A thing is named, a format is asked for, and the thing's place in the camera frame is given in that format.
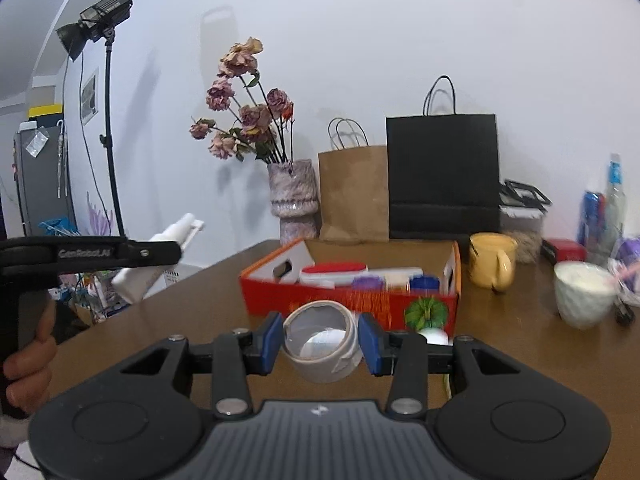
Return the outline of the person's left hand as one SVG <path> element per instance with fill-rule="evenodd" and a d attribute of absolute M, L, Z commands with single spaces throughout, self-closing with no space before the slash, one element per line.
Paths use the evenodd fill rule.
<path fill-rule="evenodd" d="M 9 404 L 27 415 L 35 413 L 49 399 L 52 379 L 50 365 L 56 355 L 52 335 L 55 324 L 55 302 L 46 295 L 46 302 L 35 331 L 35 338 L 3 363 L 3 373 L 9 379 L 6 398 Z"/>

